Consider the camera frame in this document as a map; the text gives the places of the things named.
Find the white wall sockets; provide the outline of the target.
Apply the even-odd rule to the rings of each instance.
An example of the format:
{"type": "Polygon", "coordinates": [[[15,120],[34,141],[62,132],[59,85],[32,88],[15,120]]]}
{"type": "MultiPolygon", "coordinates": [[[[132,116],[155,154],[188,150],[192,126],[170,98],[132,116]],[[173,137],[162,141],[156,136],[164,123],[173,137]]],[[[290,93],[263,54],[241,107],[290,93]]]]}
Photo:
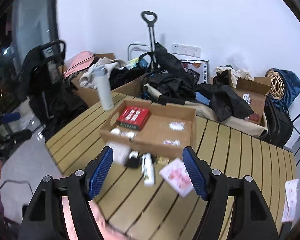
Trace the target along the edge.
{"type": "Polygon", "coordinates": [[[195,47],[195,46],[188,46],[184,44],[172,44],[172,53],[178,54],[178,55],[185,55],[190,57],[201,57],[201,48],[195,47]]]}

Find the white paper sheet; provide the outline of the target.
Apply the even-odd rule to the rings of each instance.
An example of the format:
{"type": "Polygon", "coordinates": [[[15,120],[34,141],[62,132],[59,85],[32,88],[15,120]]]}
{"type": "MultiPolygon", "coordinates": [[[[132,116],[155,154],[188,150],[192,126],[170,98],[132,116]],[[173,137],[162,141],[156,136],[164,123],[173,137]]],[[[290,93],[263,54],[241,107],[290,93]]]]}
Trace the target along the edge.
{"type": "Polygon", "coordinates": [[[298,179],[293,179],[285,182],[285,204],[281,222],[292,222],[295,218],[297,204],[297,188],[298,179]]]}

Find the black clothes pile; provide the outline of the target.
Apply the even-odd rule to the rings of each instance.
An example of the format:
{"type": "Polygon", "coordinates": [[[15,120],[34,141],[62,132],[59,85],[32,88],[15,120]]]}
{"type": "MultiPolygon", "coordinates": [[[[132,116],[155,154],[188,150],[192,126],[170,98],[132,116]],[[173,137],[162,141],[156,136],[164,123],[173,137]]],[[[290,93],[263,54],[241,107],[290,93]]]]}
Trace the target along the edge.
{"type": "Polygon", "coordinates": [[[123,68],[111,73],[113,91],[162,105],[168,102],[184,105],[187,101],[209,104],[213,93],[209,85],[197,84],[194,75],[165,47],[157,42],[154,52],[144,53],[139,59],[148,55],[154,59],[153,67],[142,67],[138,63],[131,70],[123,68]]]}

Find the olive slatted folding table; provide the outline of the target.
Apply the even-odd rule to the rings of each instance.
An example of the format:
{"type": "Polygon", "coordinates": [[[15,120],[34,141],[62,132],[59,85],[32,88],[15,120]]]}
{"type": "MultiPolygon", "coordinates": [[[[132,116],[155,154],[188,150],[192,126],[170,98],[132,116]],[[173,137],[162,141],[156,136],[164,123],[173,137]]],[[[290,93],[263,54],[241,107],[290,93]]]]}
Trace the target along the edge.
{"type": "MultiPolygon", "coordinates": [[[[106,141],[101,129],[112,117],[93,104],[56,135],[46,147],[63,176],[84,168],[106,141]]],[[[227,177],[253,177],[270,209],[279,237],[290,229],[282,223],[287,181],[296,178],[293,154],[214,121],[196,117],[194,152],[227,177]]],[[[181,155],[154,162],[155,182],[144,183],[141,168],[113,164],[90,203],[104,239],[193,239],[207,209],[193,189],[181,155]]]]}

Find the pink white tissue pack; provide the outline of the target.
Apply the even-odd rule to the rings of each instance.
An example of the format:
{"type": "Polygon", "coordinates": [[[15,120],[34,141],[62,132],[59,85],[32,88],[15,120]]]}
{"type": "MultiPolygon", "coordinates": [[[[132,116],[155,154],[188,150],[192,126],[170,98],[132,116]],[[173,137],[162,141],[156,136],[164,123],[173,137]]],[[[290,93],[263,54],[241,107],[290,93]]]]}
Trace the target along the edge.
{"type": "Polygon", "coordinates": [[[159,174],[183,198],[193,190],[186,167],[179,158],[168,163],[160,170],[159,174]]]}

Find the white translucent plastic case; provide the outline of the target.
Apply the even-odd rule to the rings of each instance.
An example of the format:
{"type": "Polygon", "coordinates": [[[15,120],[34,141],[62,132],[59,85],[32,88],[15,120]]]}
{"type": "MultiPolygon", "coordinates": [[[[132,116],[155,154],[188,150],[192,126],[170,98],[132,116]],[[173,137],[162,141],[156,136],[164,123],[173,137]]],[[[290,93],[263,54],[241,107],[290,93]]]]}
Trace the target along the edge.
{"type": "Polygon", "coordinates": [[[130,147],[114,141],[107,142],[106,146],[113,150],[113,162],[119,165],[125,165],[131,152],[130,147]]]}

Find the blue velvet bag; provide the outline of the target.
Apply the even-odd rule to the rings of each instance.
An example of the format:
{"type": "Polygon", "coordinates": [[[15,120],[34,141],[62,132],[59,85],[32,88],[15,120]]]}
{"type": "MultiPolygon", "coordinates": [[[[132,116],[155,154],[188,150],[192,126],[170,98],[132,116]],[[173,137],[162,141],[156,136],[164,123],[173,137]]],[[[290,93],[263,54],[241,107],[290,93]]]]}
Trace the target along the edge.
{"type": "Polygon", "coordinates": [[[287,110],[300,94],[300,79],[290,70],[271,69],[278,72],[282,77],[285,85],[285,94],[281,100],[274,99],[270,94],[270,99],[276,108],[287,110]]]}

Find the small white round jar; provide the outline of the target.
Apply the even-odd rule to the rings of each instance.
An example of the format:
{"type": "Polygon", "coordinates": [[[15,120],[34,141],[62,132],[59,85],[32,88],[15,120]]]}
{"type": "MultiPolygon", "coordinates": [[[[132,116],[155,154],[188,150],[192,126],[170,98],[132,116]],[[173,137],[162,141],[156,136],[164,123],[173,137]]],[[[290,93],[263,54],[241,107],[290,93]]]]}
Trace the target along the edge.
{"type": "Polygon", "coordinates": [[[132,152],[130,152],[130,154],[129,154],[129,159],[131,159],[131,158],[138,158],[138,155],[139,155],[139,152],[138,151],[132,151],[132,152]]]}

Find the white spray bottle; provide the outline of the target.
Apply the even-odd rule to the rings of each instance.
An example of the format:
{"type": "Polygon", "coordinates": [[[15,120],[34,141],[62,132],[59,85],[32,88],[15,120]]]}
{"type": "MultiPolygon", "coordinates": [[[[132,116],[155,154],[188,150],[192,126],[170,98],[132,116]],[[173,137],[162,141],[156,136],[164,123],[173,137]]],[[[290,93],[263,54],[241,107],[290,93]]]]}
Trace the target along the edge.
{"type": "Polygon", "coordinates": [[[143,183],[145,186],[153,186],[155,184],[154,166],[150,153],[142,155],[141,173],[143,174],[143,183]]]}

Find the white thermos bottle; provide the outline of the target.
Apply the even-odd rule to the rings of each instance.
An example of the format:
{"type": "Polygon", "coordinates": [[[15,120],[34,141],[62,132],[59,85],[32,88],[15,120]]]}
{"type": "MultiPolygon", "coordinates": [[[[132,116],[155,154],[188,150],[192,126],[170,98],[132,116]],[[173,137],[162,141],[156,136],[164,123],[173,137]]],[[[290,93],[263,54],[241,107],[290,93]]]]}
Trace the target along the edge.
{"type": "Polygon", "coordinates": [[[102,108],[105,111],[112,110],[114,108],[114,103],[105,66],[97,67],[93,70],[92,74],[93,84],[96,87],[102,108]]]}

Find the shallow cardboard tray box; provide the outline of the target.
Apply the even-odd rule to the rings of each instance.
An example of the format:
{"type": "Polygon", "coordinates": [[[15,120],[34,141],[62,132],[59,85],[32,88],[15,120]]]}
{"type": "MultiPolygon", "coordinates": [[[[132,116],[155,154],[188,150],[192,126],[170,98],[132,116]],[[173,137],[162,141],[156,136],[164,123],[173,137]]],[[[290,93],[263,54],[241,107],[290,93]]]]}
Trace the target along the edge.
{"type": "Polygon", "coordinates": [[[142,153],[181,159],[185,147],[194,147],[196,111],[193,107],[171,103],[160,105],[147,100],[125,99],[101,126],[100,134],[105,142],[118,142],[142,153]],[[149,118],[141,130],[119,125],[117,119],[127,107],[149,109],[149,118]]]}

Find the black stroller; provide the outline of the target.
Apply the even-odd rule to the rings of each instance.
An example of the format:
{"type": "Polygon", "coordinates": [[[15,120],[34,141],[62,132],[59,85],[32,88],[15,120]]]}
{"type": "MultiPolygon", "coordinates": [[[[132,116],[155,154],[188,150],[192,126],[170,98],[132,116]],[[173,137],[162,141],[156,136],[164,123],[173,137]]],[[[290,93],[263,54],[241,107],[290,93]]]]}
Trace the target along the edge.
{"type": "Polygon", "coordinates": [[[45,140],[88,109],[85,101],[74,93],[75,85],[61,73],[65,52],[66,43],[55,40],[31,49],[21,65],[22,89],[44,126],[45,140]]]}

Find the black jacket on box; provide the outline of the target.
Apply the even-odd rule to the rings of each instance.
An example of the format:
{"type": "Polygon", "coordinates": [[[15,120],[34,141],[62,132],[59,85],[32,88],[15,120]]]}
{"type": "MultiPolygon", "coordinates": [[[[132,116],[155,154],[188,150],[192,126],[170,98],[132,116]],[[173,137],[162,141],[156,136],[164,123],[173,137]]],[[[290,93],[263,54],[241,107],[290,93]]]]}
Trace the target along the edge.
{"type": "Polygon", "coordinates": [[[217,115],[218,121],[225,121],[231,116],[245,119],[254,114],[249,104],[238,96],[229,85],[218,87],[201,83],[194,87],[194,92],[200,93],[210,101],[209,107],[217,115]]]}

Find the red printed box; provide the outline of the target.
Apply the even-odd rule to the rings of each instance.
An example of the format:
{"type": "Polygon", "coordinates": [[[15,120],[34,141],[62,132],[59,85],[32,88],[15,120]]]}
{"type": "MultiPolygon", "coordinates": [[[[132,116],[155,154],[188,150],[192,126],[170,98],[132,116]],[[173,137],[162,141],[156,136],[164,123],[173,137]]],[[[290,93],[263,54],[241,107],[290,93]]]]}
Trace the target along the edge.
{"type": "Polygon", "coordinates": [[[150,116],[151,112],[147,108],[127,106],[116,121],[121,127],[141,131],[150,116]]]}

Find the black backpack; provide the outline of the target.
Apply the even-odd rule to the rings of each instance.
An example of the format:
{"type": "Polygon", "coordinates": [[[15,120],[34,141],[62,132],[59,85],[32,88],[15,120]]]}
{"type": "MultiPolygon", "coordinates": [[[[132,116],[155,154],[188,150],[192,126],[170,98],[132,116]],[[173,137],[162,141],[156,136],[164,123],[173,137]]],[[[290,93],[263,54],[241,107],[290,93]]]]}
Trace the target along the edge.
{"type": "Polygon", "coordinates": [[[285,146],[293,132],[293,123],[288,111],[277,106],[270,96],[266,96],[264,113],[267,121],[267,131],[262,132],[260,139],[277,147],[285,146]]]}

